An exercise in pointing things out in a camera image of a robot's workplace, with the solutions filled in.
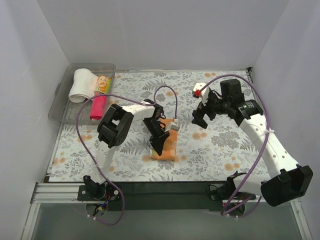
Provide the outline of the aluminium frame rail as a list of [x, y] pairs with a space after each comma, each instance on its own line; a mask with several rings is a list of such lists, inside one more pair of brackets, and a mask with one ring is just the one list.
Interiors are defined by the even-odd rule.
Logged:
[[[125, 197], [182, 197], [205, 196], [208, 186], [222, 185], [222, 181], [163, 181], [163, 182], [115, 182]], [[49, 201], [102, 201], [105, 196], [114, 196], [116, 189], [105, 184], [98, 196], [94, 196], [83, 183], [39, 183], [32, 200]]]

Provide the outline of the clear grey plastic tray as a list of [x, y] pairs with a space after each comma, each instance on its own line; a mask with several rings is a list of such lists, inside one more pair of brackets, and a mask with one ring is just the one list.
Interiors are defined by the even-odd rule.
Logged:
[[74, 73], [78, 69], [88, 69], [96, 76], [105, 75], [112, 80], [116, 73], [116, 66], [113, 63], [71, 63], [55, 90], [54, 100], [48, 113], [50, 120], [60, 124], [76, 124], [76, 117], [84, 104], [71, 102], [69, 92], [73, 85]]

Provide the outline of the white rolled towel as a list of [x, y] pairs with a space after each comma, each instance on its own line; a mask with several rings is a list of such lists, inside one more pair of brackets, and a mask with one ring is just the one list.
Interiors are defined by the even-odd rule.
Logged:
[[80, 68], [74, 72], [73, 84], [68, 98], [72, 103], [82, 103], [95, 95], [98, 76], [89, 69]]

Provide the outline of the orange blue patterned towel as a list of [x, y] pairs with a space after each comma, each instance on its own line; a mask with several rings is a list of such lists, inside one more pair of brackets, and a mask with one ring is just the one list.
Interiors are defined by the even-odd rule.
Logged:
[[158, 155], [154, 148], [150, 147], [149, 157], [158, 161], [175, 161], [177, 151], [178, 131], [174, 129], [169, 130], [169, 137], [164, 142], [162, 154]]

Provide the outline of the red microfiber towel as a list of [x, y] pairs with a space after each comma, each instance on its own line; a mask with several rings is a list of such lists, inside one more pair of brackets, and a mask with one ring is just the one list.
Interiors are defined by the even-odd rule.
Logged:
[[92, 100], [89, 118], [94, 121], [100, 120], [105, 112], [106, 103], [107, 97], [105, 95], [96, 94]]

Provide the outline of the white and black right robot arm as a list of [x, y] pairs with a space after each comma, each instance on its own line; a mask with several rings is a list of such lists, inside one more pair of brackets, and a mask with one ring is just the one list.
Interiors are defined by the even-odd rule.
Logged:
[[227, 178], [226, 192], [232, 199], [243, 193], [258, 195], [272, 207], [304, 196], [313, 177], [308, 165], [300, 165], [284, 148], [270, 128], [267, 112], [254, 99], [246, 100], [237, 79], [220, 82], [221, 96], [209, 84], [196, 83], [192, 94], [201, 101], [192, 112], [192, 123], [202, 128], [208, 124], [204, 116], [213, 120], [216, 115], [227, 115], [249, 137], [259, 152], [256, 161], [263, 160], [268, 177], [236, 172]]

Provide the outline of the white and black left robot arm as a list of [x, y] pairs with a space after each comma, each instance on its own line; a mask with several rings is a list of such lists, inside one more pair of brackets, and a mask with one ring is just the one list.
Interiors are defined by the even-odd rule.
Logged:
[[90, 197], [101, 200], [106, 196], [104, 183], [107, 171], [117, 147], [127, 138], [132, 123], [142, 121], [145, 124], [150, 132], [149, 143], [157, 154], [162, 154], [165, 141], [170, 136], [166, 126], [160, 122], [163, 116], [164, 108], [150, 99], [130, 106], [112, 104], [109, 107], [97, 127], [96, 169], [83, 177]]

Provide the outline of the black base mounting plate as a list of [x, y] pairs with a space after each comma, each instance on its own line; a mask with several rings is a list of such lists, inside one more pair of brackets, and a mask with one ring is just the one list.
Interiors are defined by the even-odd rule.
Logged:
[[[124, 209], [133, 210], [209, 210], [219, 212], [232, 190], [226, 181], [149, 181], [115, 182], [124, 195]], [[80, 185], [77, 200], [104, 202], [108, 211], [121, 211], [121, 195], [108, 183]]]

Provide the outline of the orange patterned rolled towel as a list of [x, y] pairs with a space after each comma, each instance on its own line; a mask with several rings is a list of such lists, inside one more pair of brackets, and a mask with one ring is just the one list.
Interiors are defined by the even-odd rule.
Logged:
[[106, 75], [100, 75], [97, 79], [94, 94], [107, 94], [111, 86], [112, 79]]

